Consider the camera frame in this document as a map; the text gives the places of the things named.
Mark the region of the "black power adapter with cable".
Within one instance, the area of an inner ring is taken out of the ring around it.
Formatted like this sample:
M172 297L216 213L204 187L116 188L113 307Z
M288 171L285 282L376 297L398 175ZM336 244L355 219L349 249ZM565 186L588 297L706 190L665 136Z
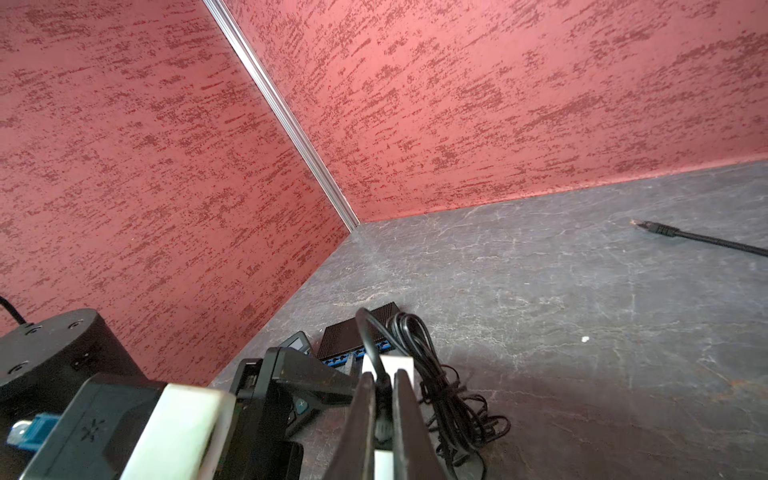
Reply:
M511 421L504 415L492 414L487 399L470 392L458 371L440 360L428 328L419 316L396 313L387 320L386 329L390 343L414 360L420 376L421 402L432 408L426 427L437 435L435 453L444 461L449 475L456 478L458 468L477 460L480 477L484 479L487 464L481 450L508 435Z

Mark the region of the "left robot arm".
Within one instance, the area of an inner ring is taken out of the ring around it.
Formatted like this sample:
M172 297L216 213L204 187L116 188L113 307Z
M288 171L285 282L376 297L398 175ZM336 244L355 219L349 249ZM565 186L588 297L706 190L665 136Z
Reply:
M228 392L147 378L93 309L1 339L5 479L265 478L300 463L296 406L346 406L355 381L290 341Z

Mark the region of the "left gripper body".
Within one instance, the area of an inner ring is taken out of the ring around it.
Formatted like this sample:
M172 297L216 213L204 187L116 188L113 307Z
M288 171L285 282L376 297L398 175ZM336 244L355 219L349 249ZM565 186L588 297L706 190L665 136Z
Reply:
M297 479L304 448L288 439L296 419L294 396L276 384L277 354L246 358L230 392L236 402L217 479Z

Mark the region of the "white small network switch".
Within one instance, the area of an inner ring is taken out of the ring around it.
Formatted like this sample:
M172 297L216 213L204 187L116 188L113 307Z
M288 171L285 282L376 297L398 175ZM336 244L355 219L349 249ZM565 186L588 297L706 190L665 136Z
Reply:
M415 368L412 357L399 355L384 355L381 358L384 370L389 377L389 390L377 392L376 421L374 427L374 479L387 480L394 478L394 380L399 370L404 370L414 386Z

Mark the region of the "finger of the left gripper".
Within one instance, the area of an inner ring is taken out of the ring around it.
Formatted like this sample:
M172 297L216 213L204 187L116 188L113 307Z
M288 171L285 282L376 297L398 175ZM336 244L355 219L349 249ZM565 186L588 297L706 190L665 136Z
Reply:
M297 350L278 348L272 381L311 408L337 408L352 403L358 381Z

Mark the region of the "black network switch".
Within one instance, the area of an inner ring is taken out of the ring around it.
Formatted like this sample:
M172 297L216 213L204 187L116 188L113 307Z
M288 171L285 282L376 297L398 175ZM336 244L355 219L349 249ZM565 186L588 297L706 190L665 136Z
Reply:
M370 313L382 324L400 311L395 302L372 310ZM390 342L375 328L371 327L373 340L380 352L393 350ZM362 360L365 348L354 318L330 325L325 328L317 351L325 365L332 368L352 367L357 360Z

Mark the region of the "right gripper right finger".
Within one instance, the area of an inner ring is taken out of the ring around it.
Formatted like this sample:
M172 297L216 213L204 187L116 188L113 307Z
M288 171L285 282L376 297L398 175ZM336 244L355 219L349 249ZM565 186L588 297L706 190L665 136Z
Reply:
M399 369L393 387L394 478L445 480L408 373Z

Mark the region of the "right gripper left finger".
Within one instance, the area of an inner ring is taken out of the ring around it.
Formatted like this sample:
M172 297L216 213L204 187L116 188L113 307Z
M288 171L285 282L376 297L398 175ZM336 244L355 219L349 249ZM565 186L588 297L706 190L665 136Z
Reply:
M344 431L323 476L325 480L374 478L375 425L376 384L373 375L366 372L355 390Z

